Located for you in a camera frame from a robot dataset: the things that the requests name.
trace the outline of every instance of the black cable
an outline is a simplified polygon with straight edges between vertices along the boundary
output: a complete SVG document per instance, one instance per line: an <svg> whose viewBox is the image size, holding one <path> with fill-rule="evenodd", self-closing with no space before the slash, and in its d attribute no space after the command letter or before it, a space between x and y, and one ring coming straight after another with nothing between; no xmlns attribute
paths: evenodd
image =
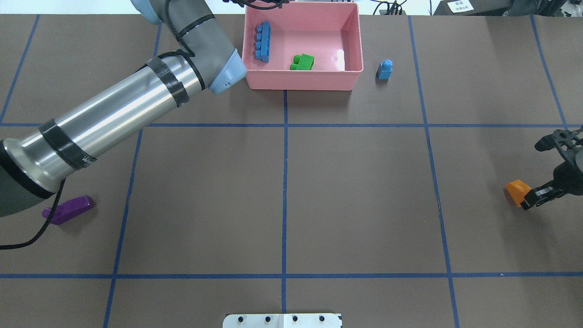
<svg viewBox="0 0 583 328"><path fill-rule="evenodd" d="M52 221L52 217L55 215L55 210L57 209L57 205L59 204L59 200L61 199L61 194L63 192L64 186L65 186L65 179L63 179L63 181L61 181L61 186L59 187L59 191L57 192L57 196L55 197L55 201L52 204L51 212L49 213L47 220L44 221L43 226L40 228L40 230L37 232L37 234L32 239L30 239L29 241L27 241L25 243L13 244L13 245L0 245L0 250L23 248L23 247L26 247L26 246L34 243L35 241L37 241L37 239L43 235L44 231L47 230L48 225Z"/></svg>
<svg viewBox="0 0 583 328"><path fill-rule="evenodd" d="M399 4L397 1L395 1L395 2L379 1L379 0L370 0L370 1L378 2L377 7L374 8L373 15L375 15L377 13L378 8L382 4L387 5L387 13L385 15L402 15L403 14L403 7L402 6L405 2L407 2L407 0L405 0L401 4Z"/></svg>
<svg viewBox="0 0 583 328"><path fill-rule="evenodd" d="M258 9L258 10L261 10L261 11L268 11L270 9L275 9L275 8L283 5L286 1L289 1L289 0L279 0L279 2L276 3L276 4L274 4L273 6L270 6L270 7L261 7L261 6L253 5L253 4L251 4L250 2L248 2L246 0L235 0L235 2L237 2L239 4L243 4L245 6L249 6L249 7L253 8L253 9Z"/></svg>
<svg viewBox="0 0 583 328"><path fill-rule="evenodd" d="M188 47L186 42L184 42L184 39L178 35L178 31L176 30L176 27L174 27L174 23L172 23L172 19L170 18L170 12L169 12L170 1L172 1L172 0L166 0L164 2L164 15L166 16L166 24L168 25L168 27L172 31L172 34L176 38L176 41L178 41L178 43L180 43L180 45L184 48L184 50L188 51L194 57L195 56L194 51L192 51Z"/></svg>

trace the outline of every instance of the purple block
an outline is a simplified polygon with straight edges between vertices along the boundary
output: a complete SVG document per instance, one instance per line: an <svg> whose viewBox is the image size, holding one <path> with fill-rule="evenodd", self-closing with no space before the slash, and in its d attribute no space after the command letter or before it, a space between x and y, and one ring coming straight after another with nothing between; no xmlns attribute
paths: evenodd
<svg viewBox="0 0 583 328"><path fill-rule="evenodd" d="M77 215L92 209L94 206L95 204L93 203L93 200L87 195L68 200L57 206L55 209L55 215L52 217L51 224L61 225L76 217ZM50 212L50 207L45 208L43 210L43 218L48 218Z"/></svg>

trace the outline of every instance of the blue tape line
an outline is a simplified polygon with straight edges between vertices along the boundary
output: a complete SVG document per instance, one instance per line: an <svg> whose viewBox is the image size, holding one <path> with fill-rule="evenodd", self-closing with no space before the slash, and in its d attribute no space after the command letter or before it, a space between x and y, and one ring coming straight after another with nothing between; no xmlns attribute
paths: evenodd
<svg viewBox="0 0 583 328"><path fill-rule="evenodd" d="M562 128L561 124L455 124L430 123L430 128Z"/></svg>
<svg viewBox="0 0 583 328"><path fill-rule="evenodd" d="M447 278L447 273L288 273L288 279Z"/></svg>
<svg viewBox="0 0 583 328"><path fill-rule="evenodd" d="M454 278L504 278L504 277L583 277L583 272L491 272L452 273Z"/></svg>
<svg viewBox="0 0 583 328"><path fill-rule="evenodd" d="M212 128L282 128L283 124L246 124L246 123L151 123L152 128L212 127Z"/></svg>
<svg viewBox="0 0 583 328"><path fill-rule="evenodd" d="M160 45L160 35L162 34L162 24L158 25L158 32L156 33L156 42L154 42L154 54L152 57L158 55L158 46Z"/></svg>
<svg viewBox="0 0 583 328"><path fill-rule="evenodd" d="M561 122L563 122L563 127L566 130L567 129L567 121L565 120L565 115L563 114L563 109L561 108L561 104L559 103L559 97L557 96L557 91L554 88L553 79L550 77L549 68L547 67L545 55L543 54L543 48L540 46L539 33L536 30L535 17L533 14L531 14L531 24L532 24L532 30L535 33L536 46L539 49L540 60L543 63L543 68L545 69L545 74L547 75L547 80L549 80L550 90L553 92L554 102L557 105L557 110L559 111L559 116L561 117Z"/></svg>
<svg viewBox="0 0 583 328"><path fill-rule="evenodd" d="M107 328L107 326L109 325L109 317L110 317L110 313L111 313L111 304L113 303L113 293L115 292L115 282L116 282L116 279L115 279L115 277L113 277L111 279L109 296L107 297L106 316L103 319L103 328Z"/></svg>
<svg viewBox="0 0 583 328"><path fill-rule="evenodd" d="M383 124L383 123L364 123L364 124L359 124L359 123L340 123L340 124L327 124L327 123L323 123L323 124L306 124L306 123L293 123L293 124L289 124L290 128L422 128L424 127L424 124L421 123L403 123L403 124L399 124L399 123L388 123L388 124Z"/></svg>
<svg viewBox="0 0 583 328"><path fill-rule="evenodd" d="M251 273L251 274L117 274L116 280L204 279L400 279L448 278L448 273ZM111 279L112 274L3 273L0 279ZM583 277L582 271L451 273L452 278Z"/></svg>
<svg viewBox="0 0 583 328"><path fill-rule="evenodd" d="M0 279L111 279L111 274L3 273Z"/></svg>
<svg viewBox="0 0 583 328"><path fill-rule="evenodd" d="M117 279L281 279L281 274L118 274Z"/></svg>
<svg viewBox="0 0 583 328"><path fill-rule="evenodd" d="M41 123L0 123L0 127L38 127Z"/></svg>
<svg viewBox="0 0 583 328"><path fill-rule="evenodd" d="M109 324L109 316L111 313L111 304L113 302L113 295L115 292L115 281L117 279L117 271L120 266L120 257L121 257L121 249L124 244L124 235L125 235L125 226L128 222L128 213L129 213L129 201L132 196L132 190L134 188L134 178L136 176L136 165L138 164L138 155L140 153L140 146L142 144L142 134L143 130L140 130L138 133L138 141L136 142L136 150L134 152L134 162L132 164L132 173L129 177L129 186L128 186L128 193L125 198L125 208L124 208L124 216L121 221L121 229L120 229L120 238L117 242L117 251L115 253L115 262L113 267L113 276L111 277L111 287L110 287L110 294L107 298L107 308L106 308L106 316L103 320L103 327L106 328Z"/></svg>
<svg viewBox="0 0 583 328"><path fill-rule="evenodd" d="M425 124L425 138L427 141L427 150L429 152L429 163L431 165L431 175L433 178L433 189L434 189L435 194L436 194L437 208L439 210L439 220L440 220L440 226L441 226L441 242L443 244L443 253L444 253L444 257L445 257L445 267L447 269L447 274L448 274L449 295L451 297L451 308L453 310L455 327L459 328L458 307L457 307L457 302L455 300L454 279L451 276L451 263L449 262L449 250L447 247L447 237L445 235L445 223L443 221L443 212L441 210L441 198L439 195L439 186L437 184L437 174L436 174L435 162L433 160L433 150L431 148L431 138L430 138L430 134L429 134L427 112L425 110L425 98L423 97L423 87L421 85L421 73L419 71L419 60L417 58L417 48L415 46L415 34L413 32L413 21L411 19L411 16L408 16L408 19L409 19L409 33L411 35L411 46L413 48L413 60L415 62L415 74L417 75L417 88L419 90L419 100L421 101L421 112L423 114L423 123Z"/></svg>
<svg viewBox="0 0 583 328"><path fill-rule="evenodd" d="M38 127L41 123L0 123L0 127ZM568 128L580 128L583 124L567 124ZM290 123L288 128L564 128L562 124L477 124L477 123L403 123L403 124L308 124ZM283 128L278 123L151 123L151 128L219 127L219 128Z"/></svg>
<svg viewBox="0 0 583 328"><path fill-rule="evenodd" d="M22 69L22 65L24 64L24 59L26 58L26 54L29 52L30 44L33 41L34 32L38 26L38 21L40 20L40 15L37 15L33 29L30 31L29 39L26 41L26 46L24 47L24 52L22 52L22 56L20 57L20 62L18 63L18 67L16 68L16 73L14 74L14 78L12 79L12 84L10 85L10 89L8 90L8 94L6 95L6 100L4 101L4 107L2 108L2 113L0 113L0 123L4 121L4 115L6 115L6 111L8 110L8 104L10 103L10 98L12 97L12 92L16 86L16 81L18 80L18 76L20 75L20 70Z"/></svg>
<svg viewBox="0 0 583 328"><path fill-rule="evenodd" d="M289 136L287 118L287 90L283 91L283 206L282 206L282 313L287 312L287 141Z"/></svg>

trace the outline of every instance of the sticker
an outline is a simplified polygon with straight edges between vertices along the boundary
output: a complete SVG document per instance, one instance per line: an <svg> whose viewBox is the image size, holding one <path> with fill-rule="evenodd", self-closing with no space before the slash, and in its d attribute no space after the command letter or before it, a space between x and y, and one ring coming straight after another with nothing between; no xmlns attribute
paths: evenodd
<svg viewBox="0 0 583 328"><path fill-rule="evenodd" d="M473 7L470 0L459 0L448 2L447 5L453 13L472 11Z"/></svg>

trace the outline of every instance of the blue lego brick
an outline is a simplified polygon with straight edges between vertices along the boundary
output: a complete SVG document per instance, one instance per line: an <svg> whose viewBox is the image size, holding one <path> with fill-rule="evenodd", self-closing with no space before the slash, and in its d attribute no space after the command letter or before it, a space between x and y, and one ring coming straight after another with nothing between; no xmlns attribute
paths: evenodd
<svg viewBox="0 0 583 328"><path fill-rule="evenodd" d="M257 26L255 41L255 59L269 62L269 47L271 46L271 25L269 22L263 22Z"/></svg>
<svg viewBox="0 0 583 328"><path fill-rule="evenodd" d="M388 80L393 73L393 62L389 59L383 60L377 69L377 79Z"/></svg>

